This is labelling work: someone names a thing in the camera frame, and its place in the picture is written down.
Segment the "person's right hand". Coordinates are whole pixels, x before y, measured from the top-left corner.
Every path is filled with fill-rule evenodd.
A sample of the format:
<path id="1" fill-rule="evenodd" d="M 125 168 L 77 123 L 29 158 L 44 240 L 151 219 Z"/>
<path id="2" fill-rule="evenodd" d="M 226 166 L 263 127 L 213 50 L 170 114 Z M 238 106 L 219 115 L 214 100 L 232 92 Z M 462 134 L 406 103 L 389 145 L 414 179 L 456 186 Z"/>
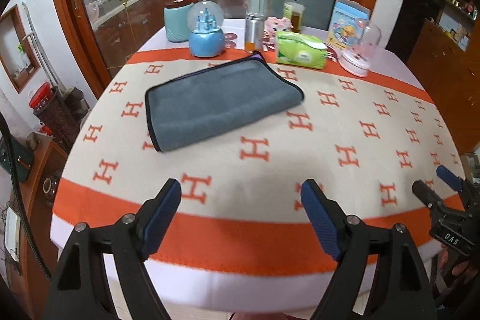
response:
<path id="1" fill-rule="evenodd" d="M 470 280 L 479 273 L 479 267 L 476 262 L 467 259 L 460 262 L 460 259 L 458 258 L 456 261 L 448 265 L 449 257 L 450 249 L 445 244 L 441 244 L 441 251 L 439 253 L 440 274 L 445 275 L 451 273 L 455 277 L 465 275 L 467 280 Z"/>

